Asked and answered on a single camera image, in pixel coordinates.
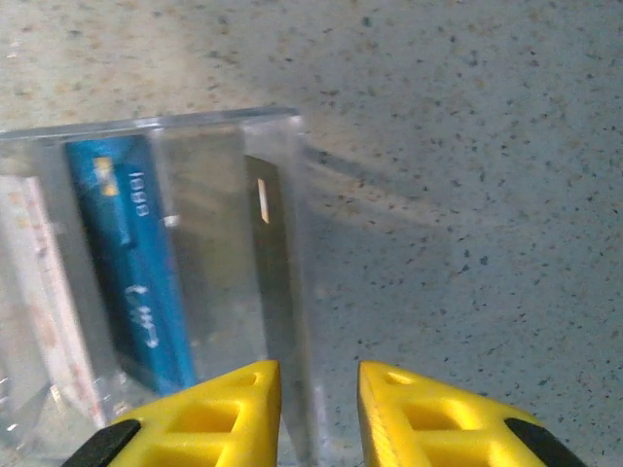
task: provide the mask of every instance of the granite surface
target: granite surface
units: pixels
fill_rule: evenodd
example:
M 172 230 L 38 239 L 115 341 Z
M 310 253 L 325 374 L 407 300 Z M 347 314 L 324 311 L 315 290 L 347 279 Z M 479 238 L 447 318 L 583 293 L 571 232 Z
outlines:
M 372 358 L 523 407 L 614 467 L 621 18 L 620 0 L 5 0 L 0 123 L 298 107 L 321 465 L 362 465 Z

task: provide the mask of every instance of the black rubber pad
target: black rubber pad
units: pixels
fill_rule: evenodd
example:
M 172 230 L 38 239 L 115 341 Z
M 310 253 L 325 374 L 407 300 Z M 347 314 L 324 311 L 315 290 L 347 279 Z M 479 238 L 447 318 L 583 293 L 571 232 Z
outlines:
M 102 428 L 74 452 L 62 467 L 107 467 L 138 430 L 138 420 L 120 421 Z
M 587 467 L 542 426 L 517 418 L 507 418 L 504 423 L 547 467 Z

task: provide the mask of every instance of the blue card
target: blue card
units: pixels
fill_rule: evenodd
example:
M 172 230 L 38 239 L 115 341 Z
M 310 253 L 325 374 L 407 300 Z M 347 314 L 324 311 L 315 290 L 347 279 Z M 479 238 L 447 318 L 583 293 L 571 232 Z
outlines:
M 195 384 L 147 139 L 71 142 L 66 154 L 122 368 L 161 395 Z

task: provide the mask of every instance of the clear acrylic box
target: clear acrylic box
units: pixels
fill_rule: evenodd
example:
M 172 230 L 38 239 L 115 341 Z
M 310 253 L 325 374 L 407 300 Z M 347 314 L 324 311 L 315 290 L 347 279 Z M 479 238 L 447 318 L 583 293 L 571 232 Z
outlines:
M 143 185 L 153 181 L 170 253 L 163 270 L 170 275 L 141 266 L 149 250 L 128 254 L 128 265 L 153 274 L 150 293 L 169 285 L 179 290 L 196 381 L 279 360 L 279 464 L 307 465 L 313 409 L 306 389 L 312 387 L 306 289 L 312 279 L 305 261 L 302 131 L 295 111 L 265 108 L 0 133 L 0 459 L 9 459 L 0 464 L 60 465 L 98 427 L 164 395 L 139 383 L 140 372 L 123 363 L 120 346 L 129 335 L 118 330 L 110 293 L 111 284 L 123 281 L 101 266 L 121 263 L 115 255 L 94 255 L 99 250 L 89 219 L 95 214 L 85 210 L 91 198 L 80 192 L 86 187 L 89 196 L 117 199 L 131 191 L 130 203 L 102 202 L 119 214 L 115 219 L 134 216 L 129 224 L 102 229 L 121 229 L 129 239 L 120 244 L 134 248 L 150 234 L 135 215 L 143 214 Z M 147 182 L 122 185 L 121 172 L 101 158 L 93 159 L 93 186 L 86 185 L 88 177 L 82 185 L 75 181 L 79 172 L 68 156 L 73 143 L 125 137 L 149 148 Z M 141 332 L 156 329 L 143 309 L 132 310 L 138 314 L 131 322 L 140 322 Z M 145 380 L 159 380 L 152 373 Z

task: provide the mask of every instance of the transparent plastic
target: transparent plastic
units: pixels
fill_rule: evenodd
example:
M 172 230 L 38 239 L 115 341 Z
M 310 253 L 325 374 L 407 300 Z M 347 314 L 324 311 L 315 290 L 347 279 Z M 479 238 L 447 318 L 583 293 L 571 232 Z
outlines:
M 33 221 L 31 227 L 41 236 L 33 236 L 31 243 L 39 245 L 39 256 L 24 260 L 0 251 L 0 428 L 6 431 L 15 423 L 18 405 L 27 402 L 12 400 L 15 383 L 26 386 L 20 394 L 34 400 L 29 406 L 34 421 L 24 422 L 18 437 L 0 439 L 0 458 L 11 457 L 16 465 L 59 465 L 98 426 L 160 397 L 120 363 L 102 260 L 93 255 L 85 201 L 68 161 L 72 143 L 140 136 L 154 167 L 158 220 L 171 253 L 168 280 L 181 291 L 197 381 L 257 360 L 279 360 L 279 464 L 308 465 L 315 410 L 307 352 L 312 301 L 305 290 L 312 287 L 312 277 L 300 227 L 306 209 L 302 130 L 295 111 L 268 108 L 0 134 L 0 186 L 19 186 L 26 199 L 38 199 L 34 218 L 39 224 Z M 103 167 L 99 175 L 108 170 L 104 162 L 97 162 Z M 123 187 L 111 180 L 103 176 L 95 185 L 102 194 L 115 195 Z M 141 192 L 142 183 L 128 186 Z M 140 215 L 143 195 L 130 199 Z M 122 218 L 128 216 L 127 206 L 120 209 Z M 12 222 L 0 226 L 0 234 L 11 234 L 16 229 Z M 132 229 L 129 235 L 140 242 Z M 30 251 L 28 245 L 22 248 Z M 26 260 L 33 272 L 20 278 L 16 271 L 26 270 Z M 28 283 L 42 289 L 34 294 L 41 299 L 41 312 L 19 313 L 21 328 L 11 327 L 12 304 L 28 306 L 33 300 Z M 52 359 L 41 344 L 42 319 L 52 320 L 58 333 L 60 345 Z M 8 353 L 15 338 L 20 349 L 27 349 L 19 354 L 30 360 L 18 362 Z M 63 362 L 73 364 L 74 373 L 55 371 Z

